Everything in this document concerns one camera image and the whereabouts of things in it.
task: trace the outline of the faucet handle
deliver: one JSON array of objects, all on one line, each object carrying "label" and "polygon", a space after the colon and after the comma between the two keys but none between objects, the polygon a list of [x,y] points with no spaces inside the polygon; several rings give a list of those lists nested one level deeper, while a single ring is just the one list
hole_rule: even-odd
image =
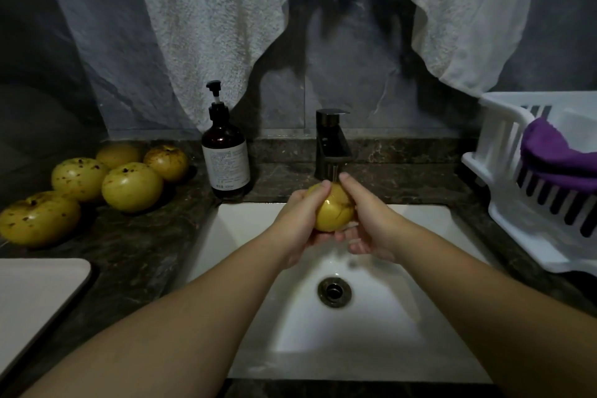
[{"label": "faucet handle", "polygon": [[315,112],[315,122],[317,126],[334,127],[340,124],[340,115],[350,112],[342,109],[318,109]]}]

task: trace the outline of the purple towel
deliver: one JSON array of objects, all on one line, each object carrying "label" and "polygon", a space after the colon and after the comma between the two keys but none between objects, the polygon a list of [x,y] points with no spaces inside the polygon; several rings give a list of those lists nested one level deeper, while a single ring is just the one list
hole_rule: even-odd
[{"label": "purple towel", "polygon": [[545,118],[537,118],[522,134],[523,165],[545,181],[564,189],[597,191],[597,153],[580,153]]}]

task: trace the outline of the countertop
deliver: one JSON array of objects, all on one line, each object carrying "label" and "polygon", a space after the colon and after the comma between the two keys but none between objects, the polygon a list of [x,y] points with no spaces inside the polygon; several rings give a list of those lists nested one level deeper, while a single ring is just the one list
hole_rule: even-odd
[{"label": "countertop", "polygon": [[[211,193],[200,158],[195,176],[167,193],[152,212],[127,216],[109,207],[88,215],[87,226],[67,242],[28,252],[5,245],[4,258],[89,260],[93,276],[46,333],[0,384],[0,394],[18,396],[60,359],[105,327],[165,294],[199,229],[218,202]],[[252,190],[244,201],[283,202],[292,191],[316,183],[314,164],[263,163],[253,167]],[[446,205],[474,230],[515,279],[597,315],[597,307],[564,277],[543,271],[489,217],[472,189],[456,174],[454,163],[353,163],[346,167],[386,203]],[[316,387],[322,396],[431,396],[433,384],[376,384],[334,381],[228,381],[222,396],[303,396]],[[446,386],[463,393],[496,394],[493,386]]]}]

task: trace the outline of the hand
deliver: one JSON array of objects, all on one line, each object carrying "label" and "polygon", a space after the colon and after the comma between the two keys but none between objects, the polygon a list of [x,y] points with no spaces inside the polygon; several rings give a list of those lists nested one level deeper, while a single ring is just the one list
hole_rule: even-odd
[{"label": "hand", "polygon": [[332,238],[331,233],[315,231],[316,213],[330,193],[331,183],[324,180],[318,188],[305,196],[307,190],[294,191],[268,231],[273,232],[288,250],[287,268],[299,262],[303,251],[314,244]]},{"label": "hand", "polygon": [[348,250],[356,255],[370,253],[380,259],[397,262],[397,233],[400,226],[408,221],[346,172],[340,174],[340,183],[356,203],[359,225],[336,232],[336,240],[348,240]]}]

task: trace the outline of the hanging towel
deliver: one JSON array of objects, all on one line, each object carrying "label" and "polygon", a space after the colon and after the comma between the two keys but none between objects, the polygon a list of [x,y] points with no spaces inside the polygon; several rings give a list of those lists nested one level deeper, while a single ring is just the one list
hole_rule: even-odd
[{"label": "hanging towel", "polygon": [[571,149],[545,118],[537,118],[524,130],[521,160],[548,183],[587,194],[597,191],[597,153]]},{"label": "hanging towel", "polygon": [[184,111],[199,130],[211,126],[205,89],[221,80],[234,107],[253,64],[288,22],[288,0],[145,0],[158,44]]},{"label": "hanging towel", "polygon": [[480,97],[522,37],[531,0],[412,0],[413,48],[446,85]]}]

